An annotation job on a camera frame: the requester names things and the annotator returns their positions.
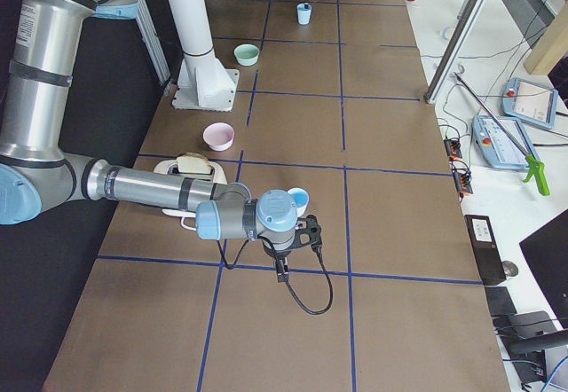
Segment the teach pendant far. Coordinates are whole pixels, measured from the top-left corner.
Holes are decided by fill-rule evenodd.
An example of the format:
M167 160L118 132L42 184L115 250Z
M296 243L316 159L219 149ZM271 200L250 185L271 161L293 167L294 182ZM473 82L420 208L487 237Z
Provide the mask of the teach pendant far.
M522 78L512 78L505 85L502 111L540 129L553 129L558 91Z

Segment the orange black connector block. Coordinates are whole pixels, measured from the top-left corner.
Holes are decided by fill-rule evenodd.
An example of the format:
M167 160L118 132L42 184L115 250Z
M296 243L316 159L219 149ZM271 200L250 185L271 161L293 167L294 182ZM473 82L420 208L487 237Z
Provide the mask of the orange black connector block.
M444 147L448 157L454 185L459 198L472 195L471 170L469 165L462 159L461 142L457 137L445 138Z

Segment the black box with label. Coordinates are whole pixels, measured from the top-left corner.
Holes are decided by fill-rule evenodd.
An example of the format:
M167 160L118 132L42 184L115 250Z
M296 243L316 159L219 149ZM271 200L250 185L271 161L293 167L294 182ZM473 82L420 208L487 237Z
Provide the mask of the black box with label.
M483 284L499 285L506 280L506 276L489 217L465 215L464 219Z

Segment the teach pendant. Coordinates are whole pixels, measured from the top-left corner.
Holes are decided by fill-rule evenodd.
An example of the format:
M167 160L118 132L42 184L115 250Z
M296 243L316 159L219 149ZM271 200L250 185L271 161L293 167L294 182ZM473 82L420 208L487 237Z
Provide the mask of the teach pendant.
M540 129L553 129L558 91L522 78L512 78L505 85L502 111Z
M501 116L506 129L538 160L539 156L530 140L524 124L517 118ZM509 141L501 129L487 115L472 119L472 132L485 161L494 169L527 171L525 157Z

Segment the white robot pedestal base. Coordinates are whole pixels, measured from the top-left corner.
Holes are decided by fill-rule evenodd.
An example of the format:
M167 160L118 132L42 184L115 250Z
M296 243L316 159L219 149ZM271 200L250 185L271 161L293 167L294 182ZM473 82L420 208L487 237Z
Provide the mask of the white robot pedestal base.
M184 60L177 79L176 109L229 112L240 77L216 56L204 0L168 0Z

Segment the black monitor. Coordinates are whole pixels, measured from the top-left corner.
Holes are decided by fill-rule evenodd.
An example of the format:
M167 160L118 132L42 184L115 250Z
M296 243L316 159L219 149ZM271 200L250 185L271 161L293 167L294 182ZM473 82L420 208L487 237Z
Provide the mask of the black monitor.
M520 247L550 308L567 327L567 216L546 223Z

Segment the cream toaster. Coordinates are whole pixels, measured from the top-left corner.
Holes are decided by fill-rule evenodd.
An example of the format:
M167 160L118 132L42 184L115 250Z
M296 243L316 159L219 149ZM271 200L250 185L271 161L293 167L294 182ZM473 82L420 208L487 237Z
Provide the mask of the cream toaster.
M182 174L178 171L178 165L176 159L165 160L165 161L160 161L154 167L154 173L171 175L171 176L184 176L191 179L198 179L215 184L227 184L227 179L225 176L224 169L214 161L209 161L209 164L211 166L211 172L209 175L189 175L189 174Z

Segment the green bowl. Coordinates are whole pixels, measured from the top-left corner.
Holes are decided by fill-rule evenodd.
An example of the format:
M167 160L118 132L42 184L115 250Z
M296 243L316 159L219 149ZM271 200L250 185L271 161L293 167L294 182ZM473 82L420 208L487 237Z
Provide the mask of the green bowl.
M237 63L244 67L250 67L257 63L260 49L254 44L244 43L233 50Z

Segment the green handled reacher grabber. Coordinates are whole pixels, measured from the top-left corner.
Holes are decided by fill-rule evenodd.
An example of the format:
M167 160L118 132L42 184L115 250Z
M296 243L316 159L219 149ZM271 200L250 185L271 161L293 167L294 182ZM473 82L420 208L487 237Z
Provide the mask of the green handled reacher grabber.
M545 177L544 169L545 164L542 161L538 161L524 146L521 142L519 142L514 135L512 135L506 127L502 124L499 118L496 116L494 112L492 112L485 102L479 97L473 89L462 79L462 76L458 73L454 73L456 80L461 83L467 92L479 103L479 105L483 108L483 110L489 115L492 119L493 123L496 124L501 131L505 134L505 136L509 139L509 141L518 149L518 151L523 154L525 157L525 161L528 166L528 174L524 179L525 183L528 183L532 177L535 178L535 182L537 184L538 191L543 196L549 196L550 190L548 188L548 182Z

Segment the pink bowl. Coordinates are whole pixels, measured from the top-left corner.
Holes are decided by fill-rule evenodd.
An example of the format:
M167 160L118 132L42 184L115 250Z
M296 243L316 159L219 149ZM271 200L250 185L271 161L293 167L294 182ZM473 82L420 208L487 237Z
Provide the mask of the pink bowl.
M205 128L202 137L207 146L216 152L222 152L233 145L235 132L233 127L224 122L215 122Z

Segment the light blue cup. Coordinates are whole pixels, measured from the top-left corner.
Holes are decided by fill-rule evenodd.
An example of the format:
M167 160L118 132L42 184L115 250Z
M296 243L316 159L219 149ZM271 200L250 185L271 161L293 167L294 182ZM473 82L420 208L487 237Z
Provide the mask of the light blue cup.
M310 202L309 193L303 188L294 187L288 189L288 194L292 197L296 204L297 216L302 217Z
M301 26L307 26L312 17L312 6L307 3L300 3L296 6L297 22Z

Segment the teach pendant near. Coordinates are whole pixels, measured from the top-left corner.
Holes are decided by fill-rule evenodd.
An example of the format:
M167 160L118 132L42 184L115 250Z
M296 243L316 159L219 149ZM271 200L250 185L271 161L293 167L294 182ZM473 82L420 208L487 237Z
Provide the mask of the teach pendant near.
M530 140L524 124L517 118L501 116L506 129L538 160L539 156ZM501 129L487 115L472 119L472 132L485 161L494 169L527 171L525 157L509 141Z

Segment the aluminium frame post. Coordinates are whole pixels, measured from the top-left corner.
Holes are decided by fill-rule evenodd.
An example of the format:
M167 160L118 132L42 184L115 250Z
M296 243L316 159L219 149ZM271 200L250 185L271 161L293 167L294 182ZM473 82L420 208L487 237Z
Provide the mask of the aluminium frame post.
M438 94L440 93L445 80L450 75L451 69L460 55L462 46L474 27L484 5L485 0L466 0L454 33L449 40L439 66L436 69L429 88L424 95L424 100L427 104L433 105L436 102Z

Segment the bread slice in toaster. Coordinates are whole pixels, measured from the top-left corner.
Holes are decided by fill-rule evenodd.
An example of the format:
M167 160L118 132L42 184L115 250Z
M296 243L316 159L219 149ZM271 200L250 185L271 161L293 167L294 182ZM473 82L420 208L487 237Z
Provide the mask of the bread slice in toaster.
M177 170L182 174L209 175L211 166L209 160L198 153L185 153L176 158Z

